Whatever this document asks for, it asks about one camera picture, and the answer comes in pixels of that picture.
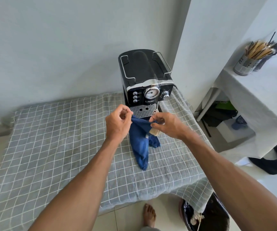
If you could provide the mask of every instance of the black espresso machine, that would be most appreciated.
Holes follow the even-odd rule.
[[[160,52],[148,49],[122,53],[118,61],[125,104],[136,117],[148,119],[172,92],[172,70]]]

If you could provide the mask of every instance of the drip tray grate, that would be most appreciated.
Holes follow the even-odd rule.
[[[158,112],[157,104],[134,106],[130,107],[130,110],[138,118],[151,117],[155,112]]]

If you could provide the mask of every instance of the blue cloth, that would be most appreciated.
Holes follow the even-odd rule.
[[[132,116],[132,124],[129,130],[130,144],[132,146],[138,166],[146,170],[148,166],[148,146],[159,147],[158,137],[149,133],[151,122]]]

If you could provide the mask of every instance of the pressure gauge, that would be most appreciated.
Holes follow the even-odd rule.
[[[145,90],[145,97],[149,100],[156,98],[160,93],[158,87],[150,87]]]

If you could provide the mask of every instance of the metal handle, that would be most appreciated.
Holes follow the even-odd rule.
[[[160,53],[160,52],[153,52],[152,53],[152,58],[153,58],[153,54],[154,53],[159,53],[160,55],[161,55],[161,61],[162,61],[162,63],[163,63],[163,65],[165,66],[165,64],[168,66],[168,69],[170,70],[170,72],[166,72],[166,73],[164,73],[164,75],[163,75],[163,77],[167,74],[167,73],[171,73],[172,72],[172,69],[170,68],[170,66],[167,64],[167,62],[165,61],[165,59],[164,59],[164,57],[162,56],[162,54]]]
[[[121,65],[122,65],[122,69],[123,69],[123,73],[124,73],[125,77],[126,77],[127,79],[133,78],[133,79],[134,79],[134,82],[135,82],[135,81],[136,81],[135,77],[130,77],[130,78],[128,78],[127,75],[125,74],[125,68],[123,67],[123,62],[122,62],[122,59],[121,59],[122,57],[127,57],[128,60],[129,60],[129,58],[128,58],[128,55],[123,55],[123,56],[120,57],[120,61],[121,61]]]

